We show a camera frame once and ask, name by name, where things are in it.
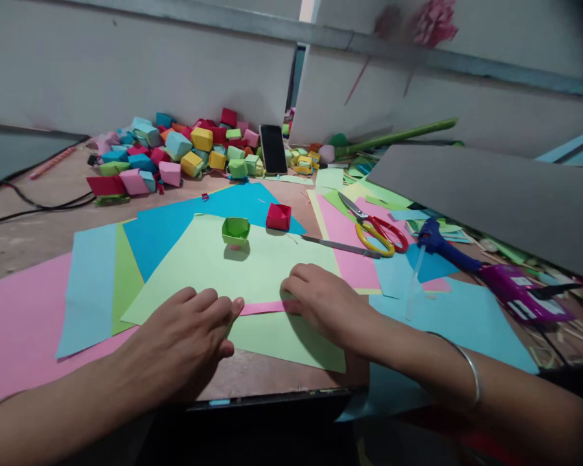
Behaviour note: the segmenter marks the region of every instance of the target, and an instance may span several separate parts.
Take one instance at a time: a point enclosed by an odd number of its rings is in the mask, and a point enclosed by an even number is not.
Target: white wall
[[[454,22],[460,32],[453,43],[443,47],[546,71],[570,69],[573,76],[583,77],[583,53],[577,40],[567,39],[562,47],[554,48],[561,42],[555,36],[570,36],[574,25],[566,22],[561,29],[564,23],[548,14],[546,19],[555,32],[547,41],[549,47],[544,48],[543,37],[549,33],[544,22],[546,10],[534,10],[532,5],[542,8],[538,1],[518,3],[520,7],[515,2],[457,0]],[[387,3],[321,0],[317,23],[370,32]],[[543,3],[554,5],[555,9],[548,11],[559,11],[558,0]],[[505,9],[499,14],[497,9],[502,5]],[[521,14],[528,14],[529,22],[519,19],[518,27],[508,27],[507,18]],[[403,98],[409,71],[378,59],[371,60],[352,99],[344,106],[364,62],[363,56],[310,48],[292,142],[322,142],[338,132],[350,139],[363,138],[369,133],[384,134],[458,117],[455,128],[433,137],[462,139],[471,147],[533,158],[583,134],[583,98],[440,72],[416,72]]]
[[[220,5],[298,18],[300,0]],[[236,109],[281,124],[295,46],[60,3],[0,0],[0,123],[97,134]]]

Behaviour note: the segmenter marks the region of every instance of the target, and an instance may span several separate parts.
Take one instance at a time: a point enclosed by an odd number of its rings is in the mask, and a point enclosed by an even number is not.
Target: green origami box
[[[248,219],[227,217],[222,224],[222,240],[231,246],[244,246],[248,242],[251,224]]]

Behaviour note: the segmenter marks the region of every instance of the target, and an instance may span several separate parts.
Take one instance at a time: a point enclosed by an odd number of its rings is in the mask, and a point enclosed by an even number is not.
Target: mobile phone
[[[261,125],[259,126],[259,136],[266,173],[286,175],[287,160],[285,159],[283,132],[280,126]]]

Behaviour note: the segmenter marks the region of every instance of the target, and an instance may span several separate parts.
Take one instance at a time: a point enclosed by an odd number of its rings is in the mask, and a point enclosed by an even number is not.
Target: silver bangle
[[[477,372],[477,368],[475,367],[475,364],[473,363],[471,358],[469,358],[468,354],[466,354],[460,346],[456,345],[456,343],[452,342],[450,339],[443,337],[440,333],[430,332],[430,331],[428,331],[426,333],[429,333],[430,335],[434,335],[435,337],[442,338],[447,343],[449,343],[451,346],[453,346],[455,349],[457,349],[460,352],[460,354],[462,356],[464,356],[464,358],[468,361],[468,365],[471,366],[471,370],[473,371],[473,377],[475,378],[475,401],[468,408],[467,411],[474,410],[477,407],[477,405],[479,404],[479,401],[481,400],[481,383],[479,382],[479,374]]]

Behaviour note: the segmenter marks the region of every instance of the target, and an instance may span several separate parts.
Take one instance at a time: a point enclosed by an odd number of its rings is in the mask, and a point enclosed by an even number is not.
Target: person's right hand
[[[281,289],[297,299],[286,302],[287,312],[302,315],[340,348],[371,355],[372,336],[384,325],[383,316],[341,278],[315,264],[298,264]]]

